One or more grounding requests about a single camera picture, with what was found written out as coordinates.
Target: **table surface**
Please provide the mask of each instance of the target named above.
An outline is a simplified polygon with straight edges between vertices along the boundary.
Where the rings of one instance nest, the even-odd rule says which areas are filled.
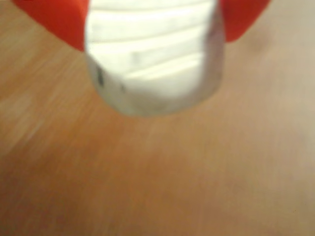
[[[314,236],[313,0],[275,0],[211,99],[128,118],[0,2],[0,235]]]

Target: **red plastic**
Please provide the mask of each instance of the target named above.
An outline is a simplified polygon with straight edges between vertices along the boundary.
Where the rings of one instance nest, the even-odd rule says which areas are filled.
[[[74,48],[84,50],[89,0],[13,0],[47,30]],[[270,0],[221,0],[227,42],[241,37]]]

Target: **white object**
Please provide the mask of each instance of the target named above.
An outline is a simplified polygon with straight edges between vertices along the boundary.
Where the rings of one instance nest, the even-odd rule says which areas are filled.
[[[193,106],[221,80],[218,0],[91,0],[85,40],[96,90],[126,115]]]

